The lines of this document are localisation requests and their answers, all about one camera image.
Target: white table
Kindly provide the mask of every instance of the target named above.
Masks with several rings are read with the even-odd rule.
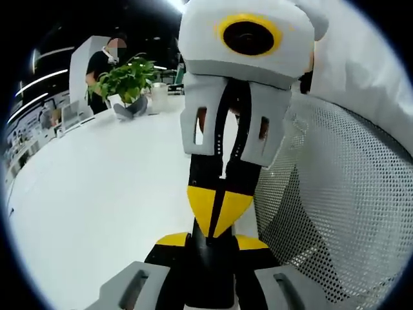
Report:
[[[169,102],[173,111],[130,122],[100,113],[45,145],[17,175],[12,233],[54,309],[84,309],[103,283],[143,261],[162,236],[191,231],[183,96]],[[232,148],[237,127],[233,116],[228,120],[232,139],[224,146]],[[236,230],[257,235],[254,208]]]

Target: yellow ring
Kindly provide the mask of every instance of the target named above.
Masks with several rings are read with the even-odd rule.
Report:
[[[272,45],[272,48],[259,55],[245,55],[245,54],[236,52],[235,50],[230,48],[224,41],[224,32],[230,25],[233,25],[235,23],[240,23],[243,21],[249,21],[251,23],[259,24],[263,26],[264,28],[266,28],[272,34],[272,37],[274,39],[274,44]],[[227,16],[224,20],[222,20],[221,24],[219,24],[219,36],[222,42],[224,43],[224,45],[228,47],[231,51],[237,54],[240,54],[242,56],[250,56],[250,57],[259,57],[259,56],[272,54],[275,50],[278,49],[279,45],[281,44],[281,41],[283,40],[282,31],[280,31],[280,29],[278,29],[277,26],[273,22],[267,19],[263,19],[262,17],[256,16],[253,14],[238,14],[238,15]]]

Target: gray bracket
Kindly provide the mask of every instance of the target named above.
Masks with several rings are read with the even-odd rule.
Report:
[[[155,310],[169,267],[133,262],[101,286],[85,310]]]
[[[269,309],[330,309],[320,285],[292,266],[255,271]]]

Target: white mesh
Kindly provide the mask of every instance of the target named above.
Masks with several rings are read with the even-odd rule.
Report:
[[[413,161],[367,120],[294,94],[285,138],[255,194],[282,264],[320,283],[333,309],[370,309],[413,250]]]

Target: green plant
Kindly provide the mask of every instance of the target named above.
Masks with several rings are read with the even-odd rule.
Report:
[[[130,58],[123,66],[113,68],[110,72],[103,72],[97,83],[88,87],[89,94],[98,88],[104,100],[108,96],[119,94],[123,102],[132,103],[139,97],[142,88],[151,87],[157,74],[154,62],[140,55],[142,54]]]

